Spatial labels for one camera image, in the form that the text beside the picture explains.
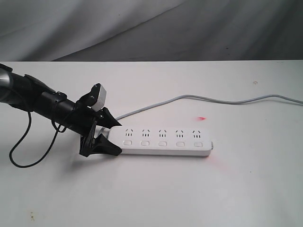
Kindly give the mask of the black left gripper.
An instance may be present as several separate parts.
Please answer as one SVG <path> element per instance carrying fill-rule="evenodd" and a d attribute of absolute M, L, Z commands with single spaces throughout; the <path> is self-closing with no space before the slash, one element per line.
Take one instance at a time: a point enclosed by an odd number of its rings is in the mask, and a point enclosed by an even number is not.
<path fill-rule="evenodd" d="M 95 111 L 88 106 L 75 104 L 70 112 L 62 120 L 62 125 L 81 135 L 80 154 L 88 157 L 92 154 L 106 154 L 118 156 L 122 149 L 110 142 L 103 134 L 93 139 L 96 125 L 111 129 L 121 126 L 110 111 L 103 107 Z"/>

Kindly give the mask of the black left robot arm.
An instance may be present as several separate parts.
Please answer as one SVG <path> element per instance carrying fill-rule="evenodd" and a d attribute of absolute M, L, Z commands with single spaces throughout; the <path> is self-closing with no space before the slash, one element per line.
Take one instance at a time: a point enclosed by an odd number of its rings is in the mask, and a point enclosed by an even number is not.
<path fill-rule="evenodd" d="M 23 111 L 35 112 L 81 136 L 80 154 L 118 156 L 122 150 L 104 135 L 95 137 L 97 126 L 111 129 L 119 122 L 104 106 L 106 90 L 99 83 L 78 101 L 73 102 L 63 92 L 56 92 L 30 75 L 18 75 L 13 69 L 0 66 L 0 101 Z"/>

